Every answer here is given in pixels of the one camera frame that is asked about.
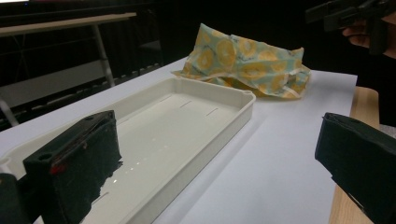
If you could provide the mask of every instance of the white tabletop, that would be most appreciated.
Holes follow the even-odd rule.
[[[0,133],[15,146],[172,77],[185,59]],[[357,78],[313,71],[301,100],[258,99],[251,121],[154,223],[328,223],[334,182],[314,158],[322,116],[349,115]]]

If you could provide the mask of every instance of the plastic tray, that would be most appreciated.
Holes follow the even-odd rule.
[[[250,91],[175,77],[101,109],[115,111],[123,165],[82,223],[151,223],[248,122],[254,101]],[[21,161],[71,125],[14,148],[0,172],[22,177]]]

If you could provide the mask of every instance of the dark background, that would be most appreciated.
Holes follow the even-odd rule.
[[[263,41],[283,49],[303,47],[303,63],[314,70],[358,76],[358,85],[379,92],[380,122],[396,126],[393,89],[396,60],[372,56],[368,49],[352,46],[341,31],[326,33],[321,21],[306,24],[304,12],[325,0],[91,0],[29,2],[29,6],[0,6],[0,26],[53,21],[90,15],[152,10],[156,26],[142,17],[101,25],[113,75],[129,74],[139,67],[136,46],[160,39],[165,64],[186,57],[193,49],[200,23],[227,35]],[[97,49],[86,28],[0,38],[0,85],[41,76],[79,63],[97,60]],[[29,67],[18,66],[21,43]],[[51,45],[57,50],[40,48]]]

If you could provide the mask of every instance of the folded cloth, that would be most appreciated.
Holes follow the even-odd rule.
[[[201,24],[195,47],[178,77],[253,91],[257,96],[301,98],[310,77],[304,49],[287,50]]]

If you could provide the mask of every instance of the red marking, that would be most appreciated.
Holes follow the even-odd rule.
[[[49,170],[49,173],[52,175],[57,175],[59,173],[62,173],[66,170],[66,164],[59,164],[56,166],[52,166]]]

